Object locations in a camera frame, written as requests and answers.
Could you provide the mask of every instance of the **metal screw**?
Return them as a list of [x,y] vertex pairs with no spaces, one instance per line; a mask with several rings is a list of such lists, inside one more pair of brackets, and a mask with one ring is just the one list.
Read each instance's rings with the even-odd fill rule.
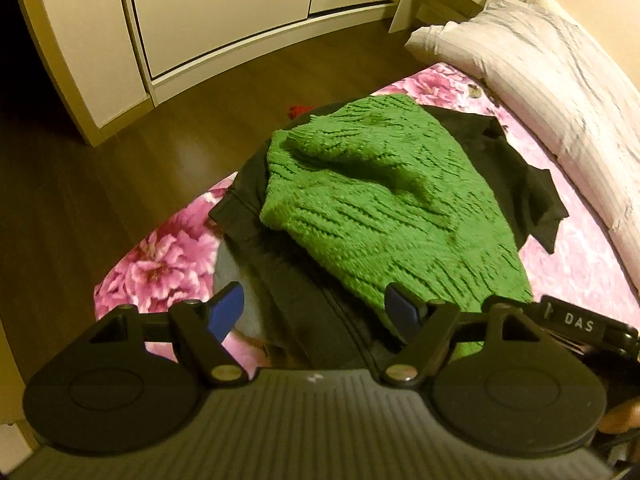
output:
[[411,365],[392,365],[385,373],[395,381],[410,381],[418,375],[418,370]]
[[225,383],[237,381],[242,377],[242,369],[236,365],[219,365],[211,370],[211,377]]

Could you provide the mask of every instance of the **ribbed gray plate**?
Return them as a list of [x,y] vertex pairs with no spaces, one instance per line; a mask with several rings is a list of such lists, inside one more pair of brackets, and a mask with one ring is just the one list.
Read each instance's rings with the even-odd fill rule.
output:
[[612,470],[587,450],[518,460],[447,433],[415,392],[366,370],[262,370],[217,390],[183,430],[110,458],[36,452],[12,480],[598,480]]

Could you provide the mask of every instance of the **pink floral bedsheet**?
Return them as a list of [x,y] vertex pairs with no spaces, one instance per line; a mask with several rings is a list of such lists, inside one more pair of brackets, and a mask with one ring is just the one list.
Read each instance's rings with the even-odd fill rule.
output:
[[[398,92],[410,95],[419,104],[495,116],[509,143],[530,165],[551,171],[570,216],[560,224],[554,254],[547,254],[532,237],[520,250],[536,300],[549,294],[640,328],[635,291],[599,220],[517,118],[477,81],[444,63],[374,95]],[[136,304],[140,312],[166,312],[176,301],[206,301],[213,295],[220,238],[207,215],[235,176],[226,177],[197,197],[119,261],[95,287],[96,319],[123,303]],[[223,345],[250,374],[257,367],[269,365],[260,342],[231,332]],[[147,348],[175,359],[169,344],[148,343]]]
[[635,289],[627,280],[600,219],[583,202],[553,155],[497,98],[445,63],[386,86],[374,95],[397,92],[408,94],[423,105],[495,116],[510,145],[528,164],[550,170],[569,218],[560,222],[554,254],[547,254],[532,237],[520,250],[535,300],[548,294],[640,328]]

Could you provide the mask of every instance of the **wooden floor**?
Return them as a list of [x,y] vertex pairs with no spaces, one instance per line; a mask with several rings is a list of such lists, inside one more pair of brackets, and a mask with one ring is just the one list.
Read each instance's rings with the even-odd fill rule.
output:
[[25,380],[92,323],[92,291],[108,270],[237,170],[287,123],[291,105],[364,96],[421,68],[403,48],[407,34],[369,23],[218,75],[93,149],[52,88],[17,2],[0,5],[0,318]]

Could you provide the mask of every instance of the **black circular pad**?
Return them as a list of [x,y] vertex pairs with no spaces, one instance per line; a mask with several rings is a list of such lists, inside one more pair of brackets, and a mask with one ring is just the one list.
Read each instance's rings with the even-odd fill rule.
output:
[[584,444],[604,414],[598,378],[555,342],[510,342],[445,367],[431,397],[444,423],[476,446],[542,456]]
[[114,350],[61,354],[30,381],[24,411],[50,446],[79,454],[119,454],[168,437],[190,420],[195,380],[162,357]]

